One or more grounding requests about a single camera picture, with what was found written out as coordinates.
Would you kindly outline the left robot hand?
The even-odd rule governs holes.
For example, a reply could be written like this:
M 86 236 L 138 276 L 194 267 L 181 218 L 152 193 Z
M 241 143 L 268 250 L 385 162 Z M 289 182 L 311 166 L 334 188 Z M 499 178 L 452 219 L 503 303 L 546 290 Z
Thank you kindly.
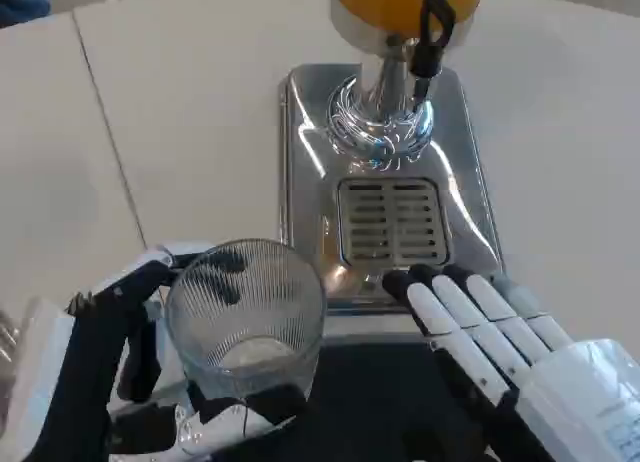
M 166 244 L 66 308 L 39 301 L 7 374 L 5 461 L 209 461 L 306 410 L 326 316 L 268 239 Z

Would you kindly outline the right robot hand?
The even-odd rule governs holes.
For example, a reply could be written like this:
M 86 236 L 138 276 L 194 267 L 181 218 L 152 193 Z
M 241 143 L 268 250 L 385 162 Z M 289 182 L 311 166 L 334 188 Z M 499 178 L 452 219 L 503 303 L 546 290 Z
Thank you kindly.
M 503 275 L 416 264 L 382 285 L 479 425 L 477 459 L 638 459 L 639 364 L 618 341 L 572 339 Z

